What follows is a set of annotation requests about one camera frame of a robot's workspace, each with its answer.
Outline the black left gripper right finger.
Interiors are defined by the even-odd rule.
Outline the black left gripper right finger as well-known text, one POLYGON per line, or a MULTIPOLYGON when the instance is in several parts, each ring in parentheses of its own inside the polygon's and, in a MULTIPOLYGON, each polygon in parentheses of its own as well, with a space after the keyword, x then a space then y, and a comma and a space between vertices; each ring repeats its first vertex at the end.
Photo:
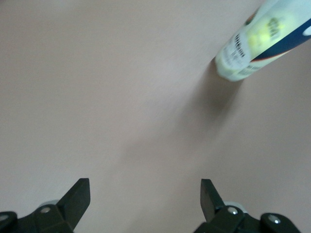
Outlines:
POLYGON ((202 179, 200 204, 205 222, 196 233, 299 233, 286 216, 264 213, 260 219, 250 216, 237 204, 225 203, 210 179, 202 179))

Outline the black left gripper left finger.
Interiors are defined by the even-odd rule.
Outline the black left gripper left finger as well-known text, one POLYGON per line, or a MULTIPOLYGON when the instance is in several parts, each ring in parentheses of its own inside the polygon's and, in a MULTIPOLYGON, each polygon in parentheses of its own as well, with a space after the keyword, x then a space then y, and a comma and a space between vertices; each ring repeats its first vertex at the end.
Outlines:
POLYGON ((80 178, 55 204, 45 204, 18 218, 17 213, 0 213, 2 233, 72 233, 90 205, 90 182, 80 178))

